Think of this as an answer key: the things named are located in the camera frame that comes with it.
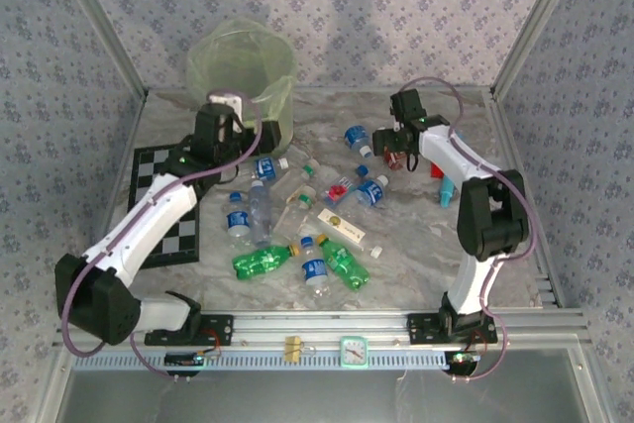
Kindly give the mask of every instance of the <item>green plastic bottle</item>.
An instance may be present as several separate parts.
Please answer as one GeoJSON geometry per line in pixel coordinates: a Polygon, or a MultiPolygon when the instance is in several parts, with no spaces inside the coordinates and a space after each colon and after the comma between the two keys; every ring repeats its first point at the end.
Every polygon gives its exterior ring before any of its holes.
{"type": "Polygon", "coordinates": [[[238,279],[249,279],[258,274],[278,269],[290,257],[296,257],[297,255],[299,255],[299,249],[296,245],[288,247],[273,245],[248,255],[235,257],[232,262],[238,279]]]}
{"type": "Polygon", "coordinates": [[[352,253],[339,243],[331,242],[326,235],[317,237],[317,244],[324,252],[324,258],[328,267],[340,277],[353,291],[358,291],[361,286],[370,280],[367,269],[357,263],[352,253]]]}

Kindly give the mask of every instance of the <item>blue bottle cap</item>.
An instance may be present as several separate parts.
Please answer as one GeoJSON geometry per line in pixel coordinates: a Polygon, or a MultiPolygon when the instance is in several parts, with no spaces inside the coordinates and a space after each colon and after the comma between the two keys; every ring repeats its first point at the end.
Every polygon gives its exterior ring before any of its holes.
{"type": "Polygon", "coordinates": [[[365,177],[369,172],[368,168],[363,164],[357,167],[357,175],[359,177],[365,177]]]}

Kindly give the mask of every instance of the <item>glass panel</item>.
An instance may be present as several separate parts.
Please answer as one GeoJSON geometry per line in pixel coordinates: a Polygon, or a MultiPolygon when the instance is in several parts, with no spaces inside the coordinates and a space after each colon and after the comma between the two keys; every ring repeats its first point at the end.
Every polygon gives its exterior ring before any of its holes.
{"type": "MultiPolygon", "coordinates": [[[[494,356],[486,356],[487,365],[494,356]]],[[[490,377],[437,371],[74,371],[58,423],[587,421],[565,351],[510,352],[490,377]]]]}

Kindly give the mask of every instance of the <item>green plastic bag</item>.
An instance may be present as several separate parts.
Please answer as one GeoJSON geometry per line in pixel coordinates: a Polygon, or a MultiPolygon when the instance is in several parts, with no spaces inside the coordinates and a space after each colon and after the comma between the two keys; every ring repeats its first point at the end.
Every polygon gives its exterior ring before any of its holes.
{"type": "MultiPolygon", "coordinates": [[[[266,27],[248,19],[223,22],[187,54],[189,95],[206,102],[212,89],[234,89],[249,95],[260,107],[263,120],[277,121],[286,149],[293,136],[292,91],[297,63],[290,44],[266,27]]],[[[245,126],[255,125],[255,113],[243,110],[245,126]]]]}

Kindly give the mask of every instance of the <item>metal bracket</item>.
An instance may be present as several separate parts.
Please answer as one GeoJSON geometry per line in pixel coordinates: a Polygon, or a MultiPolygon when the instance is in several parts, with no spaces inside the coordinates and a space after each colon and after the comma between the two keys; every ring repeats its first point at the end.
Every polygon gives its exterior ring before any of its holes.
{"type": "Polygon", "coordinates": [[[200,327],[191,339],[183,341],[182,336],[175,333],[157,330],[146,334],[145,344],[148,347],[200,347],[230,346],[234,332],[234,316],[231,314],[202,314],[200,327]]]}
{"type": "Polygon", "coordinates": [[[413,346],[423,344],[465,344],[482,343],[482,336],[487,344],[497,343],[497,332],[493,319],[484,316],[481,324],[475,324],[458,332],[449,334],[441,324],[437,312],[426,314],[408,314],[407,329],[409,343],[413,346]]]}

